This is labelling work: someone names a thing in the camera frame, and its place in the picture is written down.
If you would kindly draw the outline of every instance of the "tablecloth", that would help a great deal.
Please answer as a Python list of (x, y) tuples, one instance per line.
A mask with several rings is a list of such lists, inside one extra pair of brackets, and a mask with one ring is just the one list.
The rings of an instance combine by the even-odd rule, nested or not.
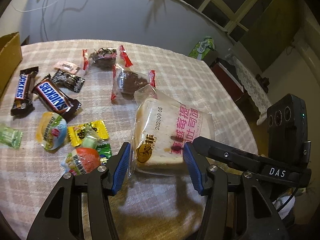
[(260, 86), (259, 82), (255, 79), (253, 74), (243, 65), (243, 63), (234, 55), (228, 55), (226, 60), (229, 64), (236, 67), (236, 73), (240, 79), (248, 95), (259, 109), (260, 116), (257, 120), (257, 125), (260, 125), (267, 119), (267, 109), (271, 106), (271, 102)]
[[(61, 161), (73, 148), (66, 144), (51, 153), (36, 142), (36, 128), (42, 113), (47, 111), (39, 99), (34, 99), (35, 110), (27, 117), (10, 116), (20, 70), (39, 66), (40, 81), (55, 72), (53, 66), (57, 61), (81, 65), (83, 48), (120, 44), (127, 50), (133, 70), (145, 74), (150, 69), (156, 71), (156, 86), (161, 91), (185, 105), (211, 112), (219, 120), (215, 126), (217, 141), (257, 154), (244, 116), (203, 61), (157, 47), (118, 41), (70, 40), (23, 46), (23, 61), (14, 72), (0, 106), (1, 122), (24, 132), (19, 150), (0, 146), (0, 210), (22, 239), (27, 237), (37, 212), (63, 174)], [(134, 106), (111, 103), (111, 70), (91, 67), (85, 79), (80, 93), (67, 92), (82, 103), (82, 110), (68, 124), (104, 120), (116, 154), (130, 138)], [(199, 228), (206, 198), (193, 189), (189, 177), (136, 172), (109, 201), (120, 239), (178, 240)], [(85, 237), (90, 239), (85, 196), (83, 216)]]

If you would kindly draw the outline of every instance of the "white lace cloth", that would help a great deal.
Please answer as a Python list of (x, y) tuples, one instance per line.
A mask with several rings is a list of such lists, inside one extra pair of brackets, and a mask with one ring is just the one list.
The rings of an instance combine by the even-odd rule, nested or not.
[(236, 56), (227, 55), (226, 61), (236, 67), (236, 73), (239, 80), (241, 81), (245, 90), (247, 90), (256, 107), (259, 109), (260, 116), (257, 120), (257, 125), (262, 124), (263, 121), (267, 118), (267, 109), (269, 106), (271, 106), (271, 102), (267, 94), (264, 92), (263, 88), (260, 86), (253, 74), (242, 64), (242, 62)]

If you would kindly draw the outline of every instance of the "packaged toast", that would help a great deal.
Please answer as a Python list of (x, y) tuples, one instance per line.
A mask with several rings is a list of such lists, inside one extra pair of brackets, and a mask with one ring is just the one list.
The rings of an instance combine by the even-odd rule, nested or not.
[(215, 139), (213, 119), (147, 85), (134, 94), (140, 104), (132, 135), (134, 169), (163, 175), (187, 175), (185, 142), (203, 136)]

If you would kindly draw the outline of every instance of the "snickers wrapper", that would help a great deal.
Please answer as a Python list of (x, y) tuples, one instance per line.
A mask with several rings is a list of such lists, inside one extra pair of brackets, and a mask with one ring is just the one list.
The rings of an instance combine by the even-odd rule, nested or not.
[(32, 104), (32, 89), (35, 85), (35, 77), (39, 72), (38, 67), (22, 69), (15, 94), (11, 115), (26, 115), (35, 108)]
[(45, 106), (52, 112), (60, 114), (66, 121), (80, 108), (81, 103), (68, 97), (51, 80), (50, 74), (33, 89)]

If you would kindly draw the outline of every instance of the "lace tablecloth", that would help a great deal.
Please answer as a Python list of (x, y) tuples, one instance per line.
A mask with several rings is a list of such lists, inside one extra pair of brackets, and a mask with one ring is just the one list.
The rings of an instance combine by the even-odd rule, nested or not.
[(267, 94), (255, 79), (253, 74), (242, 64), (242, 62), (236, 56), (228, 55), (226, 57), (226, 60), (229, 62), (229, 64), (236, 67), (236, 72), (239, 80), (241, 81), (245, 90), (247, 90), (256, 107), (259, 109), (260, 116), (257, 120), (257, 125), (262, 124), (263, 121), (267, 118), (268, 107), (272, 105)]
[[(133, 70), (145, 74), (150, 69), (156, 70), (156, 86), (165, 94), (185, 105), (212, 112), (218, 120), (215, 123), (217, 141), (257, 154), (244, 116), (203, 61), (165, 49), (117, 41), (52, 41), (23, 46), (23, 61), (13, 74), (0, 106), (1, 121), (24, 132), (19, 150), (0, 146), (0, 210), (22, 239), (27, 237), (40, 207), (63, 174), (60, 163), (73, 147), (68, 143), (49, 153), (36, 142), (39, 120), (47, 111), (38, 99), (34, 100), (35, 110), (25, 118), (10, 116), (20, 70), (39, 66), (39, 81), (55, 72), (53, 66), (57, 61), (81, 65), (83, 48), (99, 49), (120, 44), (124, 45), (133, 62)], [(104, 120), (113, 154), (116, 154), (122, 143), (130, 138), (135, 108), (112, 104), (111, 90), (112, 71), (89, 68), (81, 92), (67, 92), (82, 103), (82, 111), (68, 125)], [(122, 240), (184, 239), (199, 228), (206, 202), (205, 197), (193, 189), (189, 177), (138, 172), (109, 200)], [(84, 233), (86, 239), (91, 239), (85, 198), (83, 214)]]

